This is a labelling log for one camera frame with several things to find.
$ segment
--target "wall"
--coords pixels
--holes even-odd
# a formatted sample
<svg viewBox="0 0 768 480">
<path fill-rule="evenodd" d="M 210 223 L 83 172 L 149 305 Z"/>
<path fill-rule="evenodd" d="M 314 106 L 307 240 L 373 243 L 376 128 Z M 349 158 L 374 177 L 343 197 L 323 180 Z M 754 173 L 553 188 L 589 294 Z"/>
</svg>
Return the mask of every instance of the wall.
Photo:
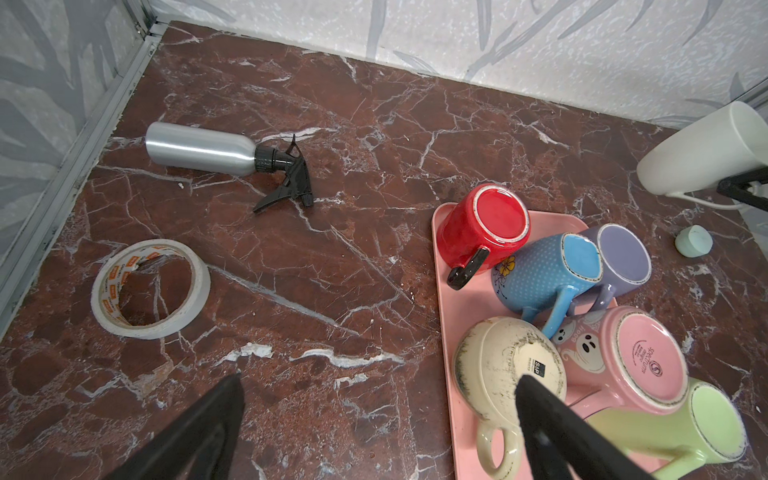
<svg viewBox="0 0 768 480">
<path fill-rule="evenodd" d="M 140 39 L 120 0 L 0 0 L 0 259 Z"/>
<path fill-rule="evenodd" d="M 764 0 L 151 0 L 225 30 L 683 127 L 768 77 Z"/>
</svg>

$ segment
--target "white pitcher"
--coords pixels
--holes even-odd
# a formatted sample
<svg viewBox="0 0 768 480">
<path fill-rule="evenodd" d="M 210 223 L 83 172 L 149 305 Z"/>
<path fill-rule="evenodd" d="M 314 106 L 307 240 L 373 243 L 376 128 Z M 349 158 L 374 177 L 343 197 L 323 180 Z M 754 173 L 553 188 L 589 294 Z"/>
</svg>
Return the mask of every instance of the white pitcher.
<svg viewBox="0 0 768 480">
<path fill-rule="evenodd" d="M 637 165 L 637 176 L 652 194 L 735 210 L 742 204 L 714 204 L 684 193 L 766 165 L 768 124 L 749 105 L 735 101 L 661 142 Z"/>
</svg>

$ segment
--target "pink tray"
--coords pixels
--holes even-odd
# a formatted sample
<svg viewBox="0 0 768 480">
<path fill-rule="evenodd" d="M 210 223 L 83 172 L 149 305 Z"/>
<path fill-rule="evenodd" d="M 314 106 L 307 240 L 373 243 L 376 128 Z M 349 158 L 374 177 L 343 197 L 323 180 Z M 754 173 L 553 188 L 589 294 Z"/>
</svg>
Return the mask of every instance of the pink tray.
<svg viewBox="0 0 768 480">
<path fill-rule="evenodd" d="M 453 382 L 453 353 L 464 333 L 477 322 L 492 316 L 519 315 L 507 309 L 496 296 L 491 285 L 491 271 L 475 275 L 461 290 L 454 290 L 445 282 L 450 267 L 442 260 L 437 251 L 435 233 L 437 227 L 448 216 L 454 203 L 437 207 L 432 215 L 432 245 L 435 249 L 435 271 L 437 273 L 437 295 L 440 308 L 440 326 L 442 329 L 443 358 L 445 360 L 445 378 L 448 387 L 448 403 L 451 416 L 451 437 L 453 441 L 453 460 L 456 480 L 480 480 L 487 478 L 480 466 L 475 449 L 477 416 L 464 401 L 462 394 Z M 549 237 L 557 233 L 577 233 L 587 229 L 587 224 L 573 215 L 552 212 L 528 211 L 531 215 L 531 236 L 529 242 Z M 577 307 L 577 313 L 585 312 L 591 305 Z M 493 442 L 493 456 L 497 463 L 502 460 L 503 441 L 501 431 L 497 431 Z M 647 472 L 652 472 L 666 462 L 644 455 L 632 455 L 631 458 Z M 523 460 L 517 480 L 529 480 L 531 469 L 528 458 L 523 452 Z"/>
</svg>

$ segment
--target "pink mug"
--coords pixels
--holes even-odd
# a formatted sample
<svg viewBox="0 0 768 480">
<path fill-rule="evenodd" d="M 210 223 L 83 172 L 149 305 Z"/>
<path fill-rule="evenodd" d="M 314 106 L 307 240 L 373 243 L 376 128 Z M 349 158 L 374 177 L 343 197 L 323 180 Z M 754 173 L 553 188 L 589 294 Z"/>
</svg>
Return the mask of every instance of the pink mug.
<svg viewBox="0 0 768 480">
<path fill-rule="evenodd" d="M 665 415 L 683 405 L 688 368 L 661 323 L 633 306 L 571 317 L 551 338 L 568 378 L 568 403 L 586 419 L 609 407 Z"/>
</svg>

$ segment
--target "purple mug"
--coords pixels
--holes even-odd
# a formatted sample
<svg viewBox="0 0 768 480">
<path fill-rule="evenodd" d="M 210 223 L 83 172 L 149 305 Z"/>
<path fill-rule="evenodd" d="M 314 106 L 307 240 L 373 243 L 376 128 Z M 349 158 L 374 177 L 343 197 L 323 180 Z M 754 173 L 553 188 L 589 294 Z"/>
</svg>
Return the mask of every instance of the purple mug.
<svg viewBox="0 0 768 480">
<path fill-rule="evenodd" d="M 598 246 L 603 259 L 603 279 L 571 302 L 568 315 L 577 305 L 594 301 L 590 312 L 605 310 L 615 296 L 624 295 L 650 278 L 650 255 L 643 242 L 626 227 L 606 223 L 580 232 Z"/>
</svg>

